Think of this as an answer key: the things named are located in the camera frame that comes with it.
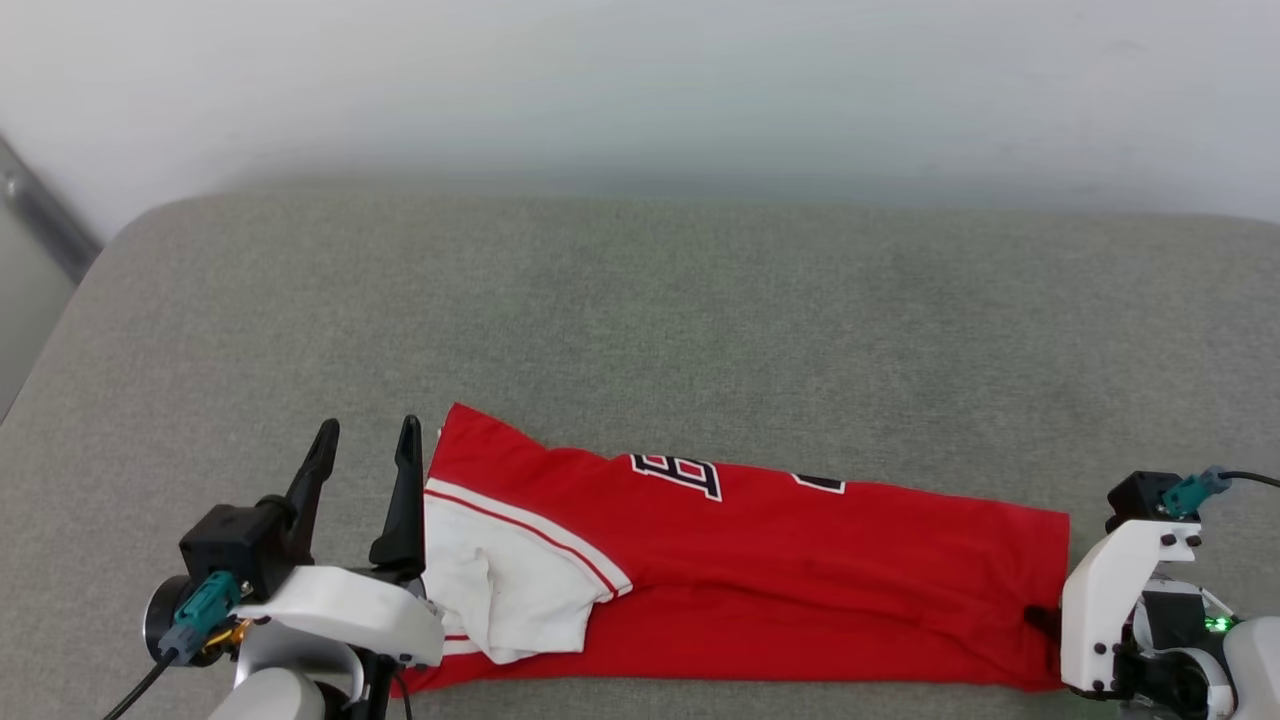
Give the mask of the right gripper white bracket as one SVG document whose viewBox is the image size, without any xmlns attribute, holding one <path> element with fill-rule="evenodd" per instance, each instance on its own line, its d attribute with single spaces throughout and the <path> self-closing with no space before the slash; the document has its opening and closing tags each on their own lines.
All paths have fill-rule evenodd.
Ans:
<svg viewBox="0 0 1280 720">
<path fill-rule="evenodd" d="M 1027 625 L 1060 642 L 1069 691 L 1115 703 L 1119 720 L 1231 719 L 1225 639 L 1238 616 L 1166 573 L 1194 561 L 1199 546 L 1197 521 L 1120 521 L 1070 573 L 1061 609 L 1024 607 Z"/>
</svg>

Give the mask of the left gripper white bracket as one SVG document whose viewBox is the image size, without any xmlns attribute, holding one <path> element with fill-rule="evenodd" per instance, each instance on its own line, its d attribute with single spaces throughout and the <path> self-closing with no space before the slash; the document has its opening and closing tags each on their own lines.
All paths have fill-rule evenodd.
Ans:
<svg viewBox="0 0 1280 720">
<path fill-rule="evenodd" d="M 320 495 L 332 477 L 340 423 L 319 428 L 285 501 L 285 550 L 314 564 Z M 410 588 L 425 569 L 424 446 L 420 420 L 404 418 L 394 454 L 396 483 L 369 561 L 376 577 L 302 566 L 265 602 L 238 601 L 229 693 L 209 720 L 385 720 L 404 671 L 436 666 L 444 632 L 435 609 Z"/>
</svg>

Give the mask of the red and white jersey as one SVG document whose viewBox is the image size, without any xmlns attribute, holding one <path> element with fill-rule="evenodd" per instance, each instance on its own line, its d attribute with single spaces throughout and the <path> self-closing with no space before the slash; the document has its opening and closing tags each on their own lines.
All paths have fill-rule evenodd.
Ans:
<svg viewBox="0 0 1280 720">
<path fill-rule="evenodd" d="M 481 679 L 918 682 L 1056 691 L 1062 512 L 654 454 L 549 448 L 451 407 L 425 477 L 442 664 Z"/>
</svg>

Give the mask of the grey fabric sofa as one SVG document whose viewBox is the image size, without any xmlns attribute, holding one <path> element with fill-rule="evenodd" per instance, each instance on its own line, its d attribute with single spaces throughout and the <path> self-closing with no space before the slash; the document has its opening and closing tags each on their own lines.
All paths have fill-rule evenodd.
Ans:
<svg viewBox="0 0 1280 720">
<path fill-rule="evenodd" d="M 147 211 L 0 423 L 0 720 L 101 720 L 215 503 L 328 418 L 319 562 L 402 419 L 1070 512 L 1135 470 L 1280 479 L 1280 225 L 1224 217 L 244 193 Z"/>
</svg>

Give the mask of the grey metal floor strip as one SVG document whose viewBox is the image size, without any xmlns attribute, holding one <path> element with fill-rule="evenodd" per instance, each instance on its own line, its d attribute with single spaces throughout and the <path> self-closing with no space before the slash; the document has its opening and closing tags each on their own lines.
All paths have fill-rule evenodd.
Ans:
<svg viewBox="0 0 1280 720">
<path fill-rule="evenodd" d="M 0 135 L 0 197 L 70 282 L 83 282 L 102 245 L 55 197 Z"/>
</svg>

